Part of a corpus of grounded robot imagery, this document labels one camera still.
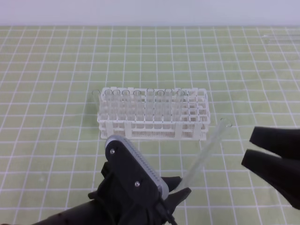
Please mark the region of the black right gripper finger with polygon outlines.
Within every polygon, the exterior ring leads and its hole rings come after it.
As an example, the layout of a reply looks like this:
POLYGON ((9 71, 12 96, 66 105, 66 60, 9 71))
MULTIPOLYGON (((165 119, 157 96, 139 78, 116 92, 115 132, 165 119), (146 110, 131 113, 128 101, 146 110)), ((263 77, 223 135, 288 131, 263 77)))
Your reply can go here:
POLYGON ((300 209, 300 155, 277 157, 246 150, 241 165, 274 187, 293 208, 300 209))
POLYGON ((300 159, 300 130, 273 127, 255 127, 252 144, 287 159, 300 159))

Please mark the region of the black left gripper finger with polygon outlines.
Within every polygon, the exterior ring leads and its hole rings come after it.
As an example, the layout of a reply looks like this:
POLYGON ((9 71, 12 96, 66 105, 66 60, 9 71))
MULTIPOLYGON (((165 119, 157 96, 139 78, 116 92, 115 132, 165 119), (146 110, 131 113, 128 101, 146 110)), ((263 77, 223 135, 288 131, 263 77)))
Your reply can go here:
POLYGON ((161 177, 161 178, 167 184, 169 188, 169 192, 174 191, 182 181, 182 178, 180 176, 161 177))
POLYGON ((190 188, 184 188, 176 193, 170 194, 166 199, 166 205, 169 209, 175 209, 180 203, 187 199, 191 193, 190 188))

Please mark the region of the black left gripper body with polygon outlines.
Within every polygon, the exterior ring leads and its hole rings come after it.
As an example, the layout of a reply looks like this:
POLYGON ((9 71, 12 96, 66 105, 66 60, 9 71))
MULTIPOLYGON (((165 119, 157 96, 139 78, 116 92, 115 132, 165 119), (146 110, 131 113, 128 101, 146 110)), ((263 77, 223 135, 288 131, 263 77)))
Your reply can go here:
POLYGON ((114 225, 176 224, 158 187, 119 141, 105 147, 107 161, 97 190, 88 194, 108 212, 114 225))

